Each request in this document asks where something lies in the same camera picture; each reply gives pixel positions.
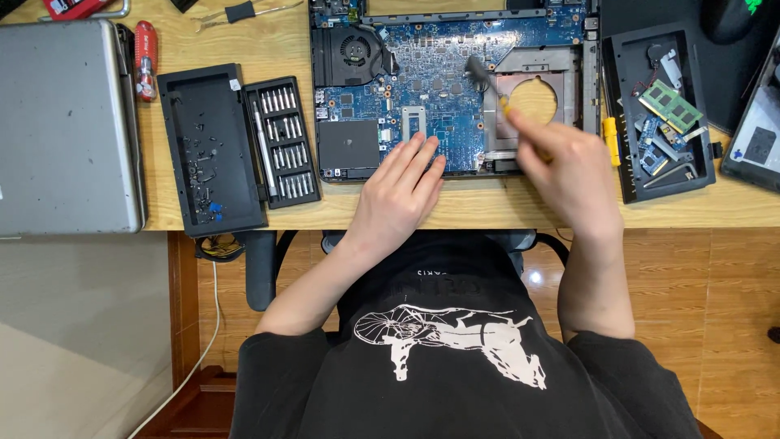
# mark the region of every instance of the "green logo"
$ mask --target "green logo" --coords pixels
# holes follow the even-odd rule
[[[750,15],[756,13],[756,9],[758,9],[758,6],[762,1],[763,0],[745,0],[745,3],[747,4],[747,10],[750,11]]]

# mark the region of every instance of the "green ram stick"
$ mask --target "green ram stick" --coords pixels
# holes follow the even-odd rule
[[[702,114],[693,105],[688,103],[675,90],[656,80],[640,97],[639,102],[659,115],[664,122],[685,134],[693,127]]]

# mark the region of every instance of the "black t-shirt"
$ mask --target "black t-shirt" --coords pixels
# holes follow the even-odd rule
[[[239,351],[231,437],[701,437],[639,341],[547,335],[511,261],[476,234],[415,234],[322,330]]]

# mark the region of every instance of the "wall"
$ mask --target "wall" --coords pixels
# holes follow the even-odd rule
[[[125,437],[172,390],[166,235],[0,240],[0,438]]]

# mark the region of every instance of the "silver laptop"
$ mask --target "silver laptop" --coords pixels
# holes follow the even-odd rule
[[[0,26],[0,237],[144,227],[132,36],[107,20]]]

